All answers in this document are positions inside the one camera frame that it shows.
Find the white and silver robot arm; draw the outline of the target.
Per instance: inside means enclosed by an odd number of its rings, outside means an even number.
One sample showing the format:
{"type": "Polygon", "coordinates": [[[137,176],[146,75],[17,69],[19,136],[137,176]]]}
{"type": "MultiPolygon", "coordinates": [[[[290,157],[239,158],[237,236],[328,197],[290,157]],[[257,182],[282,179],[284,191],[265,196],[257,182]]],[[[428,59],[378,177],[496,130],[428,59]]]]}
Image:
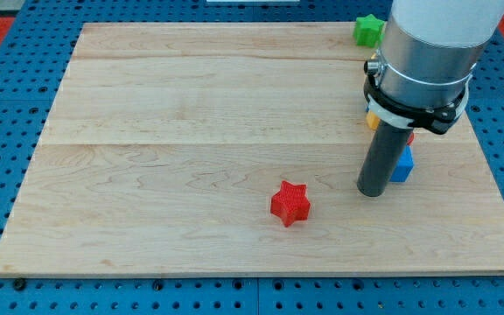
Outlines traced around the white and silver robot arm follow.
{"type": "Polygon", "coordinates": [[[365,71],[389,99],[441,108],[466,90],[504,15],[504,0],[394,0],[365,71]]]}

